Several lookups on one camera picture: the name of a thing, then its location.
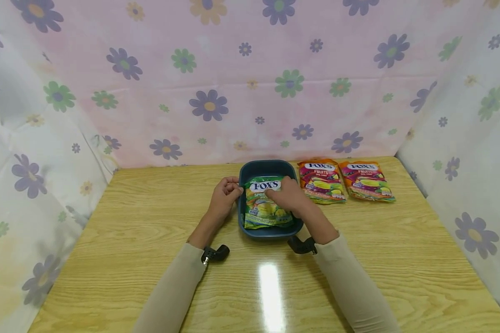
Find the fox's candy bag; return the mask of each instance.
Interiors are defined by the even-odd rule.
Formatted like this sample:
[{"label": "fox's candy bag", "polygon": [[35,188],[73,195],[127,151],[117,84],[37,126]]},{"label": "fox's candy bag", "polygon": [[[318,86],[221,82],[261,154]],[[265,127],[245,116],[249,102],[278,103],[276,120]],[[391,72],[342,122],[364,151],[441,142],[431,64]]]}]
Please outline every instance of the fox's candy bag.
[{"label": "fox's candy bag", "polygon": [[339,166],[351,196],[372,201],[395,200],[377,162],[342,162]]},{"label": "fox's candy bag", "polygon": [[298,164],[300,187],[313,202],[319,204],[344,203],[337,162],[331,159],[302,161]]},{"label": "fox's candy bag", "polygon": [[256,177],[244,184],[246,191],[246,213],[244,228],[259,229],[266,227],[290,227],[293,224],[291,213],[283,210],[265,196],[265,190],[278,191],[282,177]]}]

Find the hand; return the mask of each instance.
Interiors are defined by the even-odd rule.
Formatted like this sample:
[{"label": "hand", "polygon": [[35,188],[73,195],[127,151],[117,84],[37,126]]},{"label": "hand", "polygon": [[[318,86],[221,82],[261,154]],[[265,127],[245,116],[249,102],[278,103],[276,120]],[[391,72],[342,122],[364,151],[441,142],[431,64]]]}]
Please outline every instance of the hand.
[{"label": "hand", "polygon": [[302,212],[315,204],[302,191],[295,179],[285,176],[281,180],[279,191],[268,189],[265,196],[269,197],[284,210],[291,211],[295,217],[300,218]]}]

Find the fox's fruits candy bag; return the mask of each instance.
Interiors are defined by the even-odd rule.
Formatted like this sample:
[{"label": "fox's fruits candy bag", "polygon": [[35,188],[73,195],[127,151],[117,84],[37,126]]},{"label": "fox's fruits candy bag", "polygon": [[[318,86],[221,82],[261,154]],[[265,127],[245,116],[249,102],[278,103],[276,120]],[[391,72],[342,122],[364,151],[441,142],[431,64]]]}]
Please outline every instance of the fox's fruits candy bag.
[{"label": "fox's fruits candy bag", "polygon": [[319,204],[344,203],[337,162],[331,159],[302,161],[298,164],[300,187],[313,202]]},{"label": "fox's fruits candy bag", "polygon": [[372,201],[395,200],[377,162],[342,162],[339,166],[351,196]]},{"label": "fox's fruits candy bag", "polygon": [[266,227],[290,227],[293,223],[291,213],[286,212],[265,196],[265,190],[281,189],[282,177],[256,177],[244,184],[246,191],[245,229]]}]

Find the wooden table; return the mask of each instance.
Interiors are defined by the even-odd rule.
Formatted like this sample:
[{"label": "wooden table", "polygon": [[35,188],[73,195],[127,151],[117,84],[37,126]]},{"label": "wooden table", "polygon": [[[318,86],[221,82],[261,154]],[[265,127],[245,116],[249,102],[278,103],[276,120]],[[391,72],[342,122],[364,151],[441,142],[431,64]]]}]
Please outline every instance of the wooden table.
[{"label": "wooden table", "polygon": [[[404,167],[376,158],[396,203],[321,206],[381,288],[404,332],[500,332],[500,308]],[[31,333],[130,332],[152,288],[240,164],[119,171]],[[182,332],[348,332],[311,255],[247,238],[234,216],[214,246]]]}]

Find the yellow flower print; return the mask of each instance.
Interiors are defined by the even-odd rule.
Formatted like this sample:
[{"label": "yellow flower print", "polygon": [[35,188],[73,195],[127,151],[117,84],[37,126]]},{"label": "yellow flower print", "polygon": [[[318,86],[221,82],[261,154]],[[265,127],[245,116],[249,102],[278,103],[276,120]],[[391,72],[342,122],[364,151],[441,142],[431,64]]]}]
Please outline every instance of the yellow flower print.
[{"label": "yellow flower print", "polygon": [[250,89],[250,90],[256,90],[257,89],[257,81],[256,80],[249,80],[247,83],[246,83],[247,87]]},{"label": "yellow flower print", "polygon": [[233,144],[233,147],[236,150],[246,150],[246,143],[243,141],[236,141],[236,143]]},{"label": "yellow flower print", "polygon": [[128,15],[134,19],[135,22],[142,21],[144,18],[144,11],[141,6],[139,6],[135,1],[128,3]]},{"label": "yellow flower print", "polygon": [[89,194],[91,194],[91,191],[93,190],[93,183],[87,181],[87,182],[84,182],[81,187],[80,187],[80,194],[82,196],[88,196]]},{"label": "yellow flower print", "polygon": [[472,87],[474,84],[476,84],[478,80],[474,75],[467,75],[467,78],[465,79],[465,85],[467,87]]},{"label": "yellow flower print", "polygon": [[224,0],[191,0],[191,3],[191,14],[195,17],[200,15],[203,25],[208,25],[210,20],[214,25],[219,25],[220,17],[228,13]]},{"label": "yellow flower print", "polygon": [[26,123],[34,127],[39,127],[44,125],[44,118],[41,115],[31,115],[26,118]]},{"label": "yellow flower print", "polygon": [[495,9],[500,4],[500,0],[485,0],[484,6],[487,5],[491,9]]}]

